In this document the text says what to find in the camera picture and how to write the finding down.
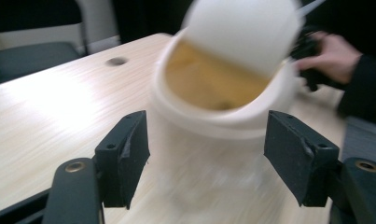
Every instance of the black clamp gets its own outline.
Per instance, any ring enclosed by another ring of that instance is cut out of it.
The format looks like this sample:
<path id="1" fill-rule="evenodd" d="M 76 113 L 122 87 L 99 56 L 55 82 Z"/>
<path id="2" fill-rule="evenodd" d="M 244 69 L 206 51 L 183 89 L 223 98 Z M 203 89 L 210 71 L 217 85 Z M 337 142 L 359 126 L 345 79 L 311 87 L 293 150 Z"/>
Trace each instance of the black clamp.
<path id="1" fill-rule="evenodd" d="M 338 161 L 339 148 L 286 113 L 270 111 L 264 155 L 299 205 L 324 207 L 330 223 L 376 224 L 376 162 Z"/>
<path id="2" fill-rule="evenodd" d="M 95 148 L 92 159 L 59 166 L 50 189 L 0 211 L 7 223 L 104 223 L 104 207 L 130 208 L 149 157 L 146 112 L 123 119 Z"/>

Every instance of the black chair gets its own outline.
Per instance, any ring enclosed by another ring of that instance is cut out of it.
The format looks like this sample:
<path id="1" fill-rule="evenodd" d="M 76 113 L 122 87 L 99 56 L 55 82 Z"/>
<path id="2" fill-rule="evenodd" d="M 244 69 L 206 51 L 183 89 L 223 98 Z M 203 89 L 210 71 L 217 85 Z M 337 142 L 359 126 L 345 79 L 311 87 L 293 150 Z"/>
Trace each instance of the black chair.
<path id="1" fill-rule="evenodd" d="M 79 26 L 84 54 L 87 55 L 85 26 L 75 0 L 0 1 L 0 33 L 72 24 Z M 69 42 L 1 49 L 0 83 L 67 63 L 81 56 L 77 48 Z"/>

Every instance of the brown liquid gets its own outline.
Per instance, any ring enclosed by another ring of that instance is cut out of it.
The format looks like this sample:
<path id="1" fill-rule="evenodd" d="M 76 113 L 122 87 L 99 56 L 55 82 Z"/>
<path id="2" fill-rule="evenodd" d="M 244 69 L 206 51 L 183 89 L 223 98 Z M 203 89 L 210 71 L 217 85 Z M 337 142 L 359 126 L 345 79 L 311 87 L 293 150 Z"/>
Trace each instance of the brown liquid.
<path id="1" fill-rule="evenodd" d="M 232 63 L 179 41 L 165 71 L 178 97 L 204 109 L 226 110 L 255 100 L 270 82 Z"/>

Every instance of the hand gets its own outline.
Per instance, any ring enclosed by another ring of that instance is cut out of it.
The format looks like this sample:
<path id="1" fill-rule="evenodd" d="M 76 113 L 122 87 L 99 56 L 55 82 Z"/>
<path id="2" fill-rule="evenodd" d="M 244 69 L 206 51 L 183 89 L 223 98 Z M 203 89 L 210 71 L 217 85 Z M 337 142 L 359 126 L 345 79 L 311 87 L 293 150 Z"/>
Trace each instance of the hand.
<path id="1" fill-rule="evenodd" d="M 298 69 L 314 68 L 334 81 L 349 83 L 362 53 L 340 35 L 316 32 L 312 37 L 319 41 L 320 52 L 317 56 L 297 60 Z"/>

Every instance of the wooden table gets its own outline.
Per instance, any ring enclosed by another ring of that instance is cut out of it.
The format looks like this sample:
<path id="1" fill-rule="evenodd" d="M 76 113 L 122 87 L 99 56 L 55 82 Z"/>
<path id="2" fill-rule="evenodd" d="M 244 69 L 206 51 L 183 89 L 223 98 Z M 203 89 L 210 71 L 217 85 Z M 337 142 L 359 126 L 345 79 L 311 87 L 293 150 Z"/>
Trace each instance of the wooden table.
<path id="1" fill-rule="evenodd" d="M 63 162 L 91 158 L 123 116 L 150 111 L 149 83 L 169 41 L 168 35 L 152 35 L 0 85 L 0 210 L 48 189 Z M 115 58 L 127 62 L 109 62 Z M 341 146 L 344 121 L 334 113 L 340 96 L 329 88 L 315 93 L 300 90 L 290 114 Z M 158 117 L 149 113 L 149 148 L 154 157 L 162 144 L 160 126 Z M 170 218 L 173 214 L 164 202 L 153 200 L 155 173 L 149 159 L 132 209 L 105 209 L 107 223 L 180 220 Z M 287 197 L 293 216 L 284 223 L 327 223 L 327 209 L 298 208 L 292 196 Z"/>

